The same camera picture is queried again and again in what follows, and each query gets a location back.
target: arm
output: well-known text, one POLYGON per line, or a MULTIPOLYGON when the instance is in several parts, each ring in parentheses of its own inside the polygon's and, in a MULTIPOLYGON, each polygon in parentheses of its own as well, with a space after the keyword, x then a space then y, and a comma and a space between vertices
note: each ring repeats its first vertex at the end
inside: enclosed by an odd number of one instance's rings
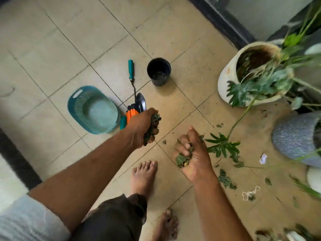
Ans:
POLYGON ((125 129, 32 189, 29 196, 54 212, 73 232, 129 155, 142 147, 143 136, 155 113, 150 108, 132 117, 125 129))
POLYGON ((220 186, 211 165, 206 144, 199 140, 199 134, 190 126, 187 135, 182 135, 179 140, 181 144, 176 144, 175 157, 179 152, 188 154, 186 150, 190 148, 189 143, 194 147, 191 161, 183 168, 183 172, 194 185, 206 239, 208 241, 252 240, 220 186))

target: white sleeve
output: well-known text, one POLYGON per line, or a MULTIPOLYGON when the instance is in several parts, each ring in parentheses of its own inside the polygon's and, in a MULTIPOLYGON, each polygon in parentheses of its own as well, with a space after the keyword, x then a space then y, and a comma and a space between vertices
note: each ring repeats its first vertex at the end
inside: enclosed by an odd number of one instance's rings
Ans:
POLYGON ((0 213, 0 241, 67 241, 70 232, 42 203, 24 195, 0 213))

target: small black plastic pot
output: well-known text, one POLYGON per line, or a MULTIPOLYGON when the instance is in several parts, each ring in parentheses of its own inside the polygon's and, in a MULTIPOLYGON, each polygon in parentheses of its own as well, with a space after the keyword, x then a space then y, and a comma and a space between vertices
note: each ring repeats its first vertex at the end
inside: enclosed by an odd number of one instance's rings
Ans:
POLYGON ((147 74, 155 86, 163 86, 171 71, 170 63, 163 58, 155 58, 147 66, 147 74))

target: gray speckled plant pot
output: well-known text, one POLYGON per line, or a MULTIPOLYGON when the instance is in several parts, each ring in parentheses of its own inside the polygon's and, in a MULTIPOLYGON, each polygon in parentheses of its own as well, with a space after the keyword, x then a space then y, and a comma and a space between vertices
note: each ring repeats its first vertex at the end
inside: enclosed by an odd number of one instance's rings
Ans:
MULTIPOLYGON (((313 133, 321 118, 321 111, 290 116, 275 126, 272 132, 273 145, 288 158, 296 159, 316 150, 313 133)), ((321 168, 318 154, 301 160, 302 163, 321 168)))

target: hand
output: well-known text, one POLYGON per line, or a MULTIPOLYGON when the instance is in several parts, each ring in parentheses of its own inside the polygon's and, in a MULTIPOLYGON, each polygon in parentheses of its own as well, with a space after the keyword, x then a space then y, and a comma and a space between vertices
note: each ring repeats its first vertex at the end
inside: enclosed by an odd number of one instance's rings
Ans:
MULTIPOLYGON (((158 110, 155 110, 154 108, 150 108, 142 113, 139 113, 138 115, 133 116, 128 125, 126 126, 126 129, 130 130, 134 134, 134 143, 137 146, 137 148, 140 148, 144 144, 144 134, 147 132, 147 130, 150 127, 151 123, 151 117, 152 115, 158 113, 158 110)), ((149 143, 154 142, 156 134, 159 133, 158 127, 158 121, 152 122, 153 126, 153 135, 149 138, 149 143)))
POLYGON ((206 144, 205 142, 201 142, 199 136, 199 133, 193 128, 193 126, 190 126, 187 134, 179 137, 180 143, 177 142, 175 145, 175 158, 179 153, 189 156, 188 150, 191 148, 190 143, 193 145, 194 151, 192 152, 192 158, 189 165, 182 169, 183 173, 192 183, 204 174, 214 174, 206 144))

